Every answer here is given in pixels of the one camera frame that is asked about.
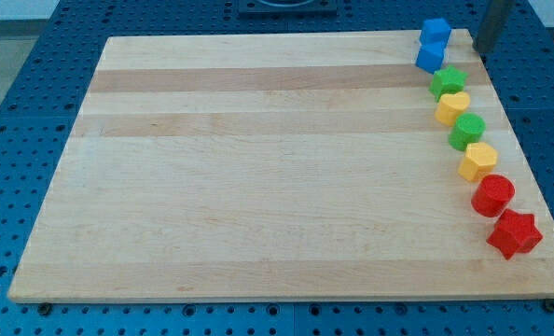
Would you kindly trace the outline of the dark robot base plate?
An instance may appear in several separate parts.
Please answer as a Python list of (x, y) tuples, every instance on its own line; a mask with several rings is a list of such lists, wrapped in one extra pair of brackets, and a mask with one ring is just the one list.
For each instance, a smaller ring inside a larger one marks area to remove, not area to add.
[(237, 0), (242, 15), (262, 14), (334, 14), (338, 11), (336, 0)]

